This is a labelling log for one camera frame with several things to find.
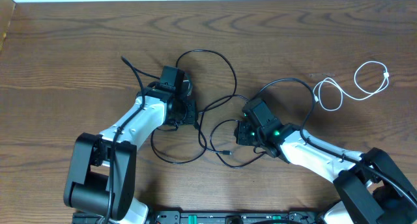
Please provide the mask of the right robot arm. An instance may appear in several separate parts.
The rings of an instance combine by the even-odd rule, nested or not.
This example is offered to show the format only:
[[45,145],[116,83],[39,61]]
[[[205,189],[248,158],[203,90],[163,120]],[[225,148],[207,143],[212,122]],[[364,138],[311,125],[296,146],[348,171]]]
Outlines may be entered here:
[[331,182],[340,200],[318,223],[414,223],[416,189],[385,151],[346,150],[294,124],[282,124],[264,100],[249,101],[235,130],[237,143],[262,148],[271,158],[299,165]]

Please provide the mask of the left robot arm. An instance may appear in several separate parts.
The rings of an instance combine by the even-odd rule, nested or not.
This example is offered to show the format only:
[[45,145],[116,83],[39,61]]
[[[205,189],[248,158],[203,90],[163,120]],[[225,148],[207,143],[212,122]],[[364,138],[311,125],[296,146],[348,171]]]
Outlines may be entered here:
[[115,124],[76,139],[63,195],[64,204],[77,210],[73,223],[148,222],[149,207],[134,197],[137,150],[160,126],[196,122],[191,90],[184,71],[165,66]]

